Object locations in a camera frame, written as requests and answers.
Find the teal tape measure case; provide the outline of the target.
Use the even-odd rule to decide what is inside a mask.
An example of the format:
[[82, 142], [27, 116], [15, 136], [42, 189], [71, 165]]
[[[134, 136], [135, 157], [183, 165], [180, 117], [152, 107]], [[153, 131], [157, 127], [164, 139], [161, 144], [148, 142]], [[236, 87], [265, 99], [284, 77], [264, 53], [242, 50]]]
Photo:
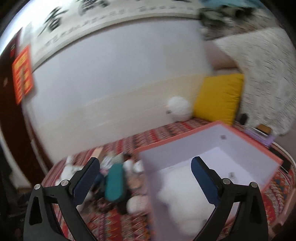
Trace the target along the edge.
[[125, 170], [122, 164], [111, 166], [106, 177], [104, 197], [109, 202], [118, 203], [126, 196]]

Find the white small bottle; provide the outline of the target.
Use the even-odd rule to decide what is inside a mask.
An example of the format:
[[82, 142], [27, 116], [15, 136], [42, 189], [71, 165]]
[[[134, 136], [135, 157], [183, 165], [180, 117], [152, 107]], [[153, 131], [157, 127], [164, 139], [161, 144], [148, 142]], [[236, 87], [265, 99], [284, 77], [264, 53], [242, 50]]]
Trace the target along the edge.
[[128, 159], [126, 161], [124, 161], [123, 163], [123, 168], [125, 170], [125, 172], [127, 173], [130, 173], [133, 171], [133, 165], [134, 165], [134, 162], [132, 159]]

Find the salmon pink storage box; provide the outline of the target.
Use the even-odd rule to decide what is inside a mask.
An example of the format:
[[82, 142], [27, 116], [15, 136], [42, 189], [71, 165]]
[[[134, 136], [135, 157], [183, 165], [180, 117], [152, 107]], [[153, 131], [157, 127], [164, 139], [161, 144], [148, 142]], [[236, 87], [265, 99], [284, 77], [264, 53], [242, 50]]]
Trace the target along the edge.
[[232, 172], [239, 184], [254, 181], [264, 190], [282, 164], [266, 147], [219, 121], [140, 147], [135, 153], [144, 165], [152, 206], [153, 240], [188, 240], [177, 231], [167, 208], [157, 198], [163, 177], [172, 168], [190, 164], [199, 156], [220, 177], [226, 178]]

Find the patterned red bedspread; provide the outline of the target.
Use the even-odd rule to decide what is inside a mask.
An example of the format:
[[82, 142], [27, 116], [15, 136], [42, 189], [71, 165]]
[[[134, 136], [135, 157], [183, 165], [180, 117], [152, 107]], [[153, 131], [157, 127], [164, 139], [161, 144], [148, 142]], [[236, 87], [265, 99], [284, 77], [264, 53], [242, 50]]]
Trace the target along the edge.
[[[115, 154], [124, 152], [132, 155], [137, 148], [196, 130], [206, 124], [207, 121], [199, 118], [170, 123], [105, 144], [103, 149]], [[293, 159], [285, 149], [276, 143], [271, 145], [271, 150], [283, 160], [284, 164], [288, 165], [288, 170], [279, 169], [262, 195], [269, 235], [280, 231], [295, 205], [293, 200], [295, 197], [295, 164], [293, 164]], [[117, 207], [107, 204], [102, 199], [91, 199], [87, 202], [82, 210], [82, 217], [98, 240], [151, 240], [152, 231], [149, 228], [146, 214], [121, 215]]]

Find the brown small box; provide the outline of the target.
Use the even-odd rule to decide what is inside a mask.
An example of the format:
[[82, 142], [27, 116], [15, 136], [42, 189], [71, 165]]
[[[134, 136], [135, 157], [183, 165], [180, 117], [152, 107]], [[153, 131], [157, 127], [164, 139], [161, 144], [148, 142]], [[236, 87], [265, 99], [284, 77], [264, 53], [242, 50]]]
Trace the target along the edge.
[[272, 133], [272, 129], [266, 125], [260, 124], [256, 127], [257, 130], [269, 136]]

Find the white yarn ball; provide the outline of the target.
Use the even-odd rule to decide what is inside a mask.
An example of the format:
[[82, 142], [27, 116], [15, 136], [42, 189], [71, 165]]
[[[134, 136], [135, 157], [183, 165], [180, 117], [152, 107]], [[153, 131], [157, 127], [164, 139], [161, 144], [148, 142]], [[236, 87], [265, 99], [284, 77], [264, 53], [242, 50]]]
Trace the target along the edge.
[[130, 215], [147, 214], [150, 211], [148, 196], [133, 196], [127, 201], [126, 210]]

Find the dark wooden door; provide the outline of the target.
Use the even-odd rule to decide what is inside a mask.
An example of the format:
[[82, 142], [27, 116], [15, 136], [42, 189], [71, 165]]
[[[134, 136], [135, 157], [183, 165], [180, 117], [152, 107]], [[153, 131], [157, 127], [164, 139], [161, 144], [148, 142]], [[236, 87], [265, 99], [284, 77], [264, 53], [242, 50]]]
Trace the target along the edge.
[[17, 32], [1, 53], [1, 130], [13, 159], [34, 186], [43, 181], [45, 174], [31, 146], [22, 108], [16, 104], [12, 64], [19, 38]]

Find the yellow cushion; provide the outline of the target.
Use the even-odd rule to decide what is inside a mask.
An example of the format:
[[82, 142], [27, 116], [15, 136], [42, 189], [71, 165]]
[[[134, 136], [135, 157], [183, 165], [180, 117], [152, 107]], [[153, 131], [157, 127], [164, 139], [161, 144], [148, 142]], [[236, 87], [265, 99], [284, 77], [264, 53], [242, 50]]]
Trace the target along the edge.
[[193, 105], [193, 116], [206, 121], [234, 123], [243, 91], [241, 73], [204, 78]]

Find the white fluffy chick toy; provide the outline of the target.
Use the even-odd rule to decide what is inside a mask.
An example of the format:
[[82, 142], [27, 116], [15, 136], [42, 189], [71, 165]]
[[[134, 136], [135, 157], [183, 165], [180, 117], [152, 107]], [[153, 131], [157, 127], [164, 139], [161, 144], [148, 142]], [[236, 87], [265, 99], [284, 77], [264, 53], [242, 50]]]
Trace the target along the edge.
[[166, 113], [176, 121], [188, 121], [193, 116], [192, 104], [181, 96], [174, 96], [168, 100]]

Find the red poster sign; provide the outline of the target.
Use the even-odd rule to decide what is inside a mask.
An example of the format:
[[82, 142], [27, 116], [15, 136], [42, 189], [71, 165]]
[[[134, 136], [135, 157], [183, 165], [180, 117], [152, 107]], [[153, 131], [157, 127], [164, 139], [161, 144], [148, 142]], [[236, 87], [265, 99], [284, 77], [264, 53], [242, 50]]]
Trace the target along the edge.
[[12, 64], [12, 72], [16, 104], [19, 105], [34, 88], [29, 45], [16, 57]]

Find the pink sofa backrest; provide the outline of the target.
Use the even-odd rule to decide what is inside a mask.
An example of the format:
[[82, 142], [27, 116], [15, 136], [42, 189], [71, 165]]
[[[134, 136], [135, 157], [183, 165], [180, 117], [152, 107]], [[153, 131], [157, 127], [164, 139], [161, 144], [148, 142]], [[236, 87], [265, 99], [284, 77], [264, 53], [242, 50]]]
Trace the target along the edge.
[[[213, 41], [205, 41], [203, 46], [205, 47], [208, 61], [213, 67], [215, 73], [242, 73], [242, 70], [238, 67], [236, 62], [221, 51]], [[276, 142], [279, 144], [295, 143], [295, 120], [293, 121], [289, 132], [277, 137]]]

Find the white lace cover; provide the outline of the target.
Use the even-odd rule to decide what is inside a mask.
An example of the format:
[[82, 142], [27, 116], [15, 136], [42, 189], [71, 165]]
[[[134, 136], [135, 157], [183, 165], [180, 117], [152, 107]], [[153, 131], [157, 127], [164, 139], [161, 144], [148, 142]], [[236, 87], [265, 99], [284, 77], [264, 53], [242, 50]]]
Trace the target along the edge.
[[275, 135], [290, 131], [295, 121], [295, 48], [280, 27], [214, 40], [244, 75], [239, 112], [246, 124], [266, 125]]

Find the floral folded quilt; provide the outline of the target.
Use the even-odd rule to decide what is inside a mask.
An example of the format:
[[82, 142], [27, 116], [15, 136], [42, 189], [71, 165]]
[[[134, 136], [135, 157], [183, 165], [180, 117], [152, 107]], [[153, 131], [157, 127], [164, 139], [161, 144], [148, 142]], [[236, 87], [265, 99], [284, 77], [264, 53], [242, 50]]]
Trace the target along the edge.
[[216, 24], [207, 23], [201, 27], [201, 34], [208, 41], [277, 26], [277, 21], [270, 16], [251, 15], [242, 19], [225, 18]]

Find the calligraphy scroll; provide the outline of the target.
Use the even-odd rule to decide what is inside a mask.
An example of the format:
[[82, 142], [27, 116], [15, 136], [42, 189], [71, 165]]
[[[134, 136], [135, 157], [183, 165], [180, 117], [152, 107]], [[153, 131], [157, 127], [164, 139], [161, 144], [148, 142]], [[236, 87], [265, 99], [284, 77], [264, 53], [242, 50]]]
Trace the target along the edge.
[[111, 25], [159, 16], [197, 18], [201, 1], [51, 1], [32, 23], [32, 68], [75, 40]]

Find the green clothes pile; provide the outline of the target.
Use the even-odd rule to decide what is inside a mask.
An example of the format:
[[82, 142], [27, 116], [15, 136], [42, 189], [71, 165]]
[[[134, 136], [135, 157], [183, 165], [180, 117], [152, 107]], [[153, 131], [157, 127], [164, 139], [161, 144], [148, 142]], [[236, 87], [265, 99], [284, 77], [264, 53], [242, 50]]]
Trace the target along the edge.
[[205, 27], [230, 26], [233, 23], [247, 20], [254, 8], [249, 6], [220, 5], [217, 8], [201, 8], [198, 20]]

